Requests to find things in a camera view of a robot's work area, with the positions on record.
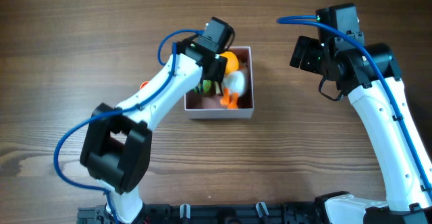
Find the green ball with orange numbers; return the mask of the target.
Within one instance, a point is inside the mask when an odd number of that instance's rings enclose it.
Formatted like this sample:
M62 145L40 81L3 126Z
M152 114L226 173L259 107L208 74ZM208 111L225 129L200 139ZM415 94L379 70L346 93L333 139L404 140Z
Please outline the green ball with orange numbers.
M198 86L194 89L194 92L197 94L207 94L210 92L213 82L210 80L203 80L198 84Z

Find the orange dinosaur toy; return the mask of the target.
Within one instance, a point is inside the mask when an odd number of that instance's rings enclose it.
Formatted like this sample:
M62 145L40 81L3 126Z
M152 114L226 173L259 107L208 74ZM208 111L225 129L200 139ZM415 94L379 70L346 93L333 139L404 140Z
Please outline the orange dinosaur toy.
M220 54L221 57L225 57L227 59L226 67L225 67L225 75L238 71L239 70L239 60L235 53L231 51L226 51Z

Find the white plush duck toy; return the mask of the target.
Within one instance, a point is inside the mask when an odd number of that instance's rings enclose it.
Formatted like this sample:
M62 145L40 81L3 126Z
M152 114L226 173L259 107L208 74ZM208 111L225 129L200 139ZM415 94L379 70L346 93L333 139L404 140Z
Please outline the white plush duck toy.
M227 109L238 109L238 100L248 90L249 75L245 69L234 71L224 77L221 88L221 106Z

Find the white box with pink interior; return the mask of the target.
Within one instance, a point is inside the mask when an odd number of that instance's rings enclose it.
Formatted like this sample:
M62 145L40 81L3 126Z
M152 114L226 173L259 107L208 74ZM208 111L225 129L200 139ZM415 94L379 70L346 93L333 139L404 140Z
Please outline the white box with pink interior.
M184 109L190 119L249 119L254 111L252 55L250 47L230 47L229 51L236 54L239 70L248 72L248 90L239 98L238 109L227 109L221 106L222 83L213 82L210 92L197 94L194 89L184 95Z

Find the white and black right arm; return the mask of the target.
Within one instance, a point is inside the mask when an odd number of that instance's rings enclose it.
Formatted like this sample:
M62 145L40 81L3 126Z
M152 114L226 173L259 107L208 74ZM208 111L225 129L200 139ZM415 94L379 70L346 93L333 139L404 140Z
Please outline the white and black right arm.
M314 26L300 36L290 64L335 83L360 117L379 162L384 200L335 192L317 197L322 223L430 223L431 160L406 101L402 72L387 44L365 44L356 6L318 9L279 18L280 24Z

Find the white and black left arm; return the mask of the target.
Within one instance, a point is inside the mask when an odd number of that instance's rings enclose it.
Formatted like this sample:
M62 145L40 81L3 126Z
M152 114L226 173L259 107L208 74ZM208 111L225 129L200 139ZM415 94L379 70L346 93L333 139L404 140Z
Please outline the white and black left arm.
M100 104L87 129L80 163L107 189L105 210L120 223L137 223L144 208L138 184L149 168L156 127L203 80L222 81L227 58L185 39L163 69L116 107Z

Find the orange round spinner toy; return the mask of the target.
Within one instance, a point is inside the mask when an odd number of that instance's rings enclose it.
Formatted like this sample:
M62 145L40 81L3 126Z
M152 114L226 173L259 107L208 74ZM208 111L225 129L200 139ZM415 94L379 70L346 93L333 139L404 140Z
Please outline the orange round spinner toy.
M149 83L149 81L145 81L140 85L140 90L143 89L147 84Z

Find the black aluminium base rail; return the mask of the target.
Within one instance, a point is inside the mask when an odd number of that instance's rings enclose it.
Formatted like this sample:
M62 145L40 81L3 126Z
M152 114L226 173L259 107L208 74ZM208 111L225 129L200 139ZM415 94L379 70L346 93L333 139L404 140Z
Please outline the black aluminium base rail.
M328 223L314 202L282 204L189 205L146 204L132 221L139 224Z

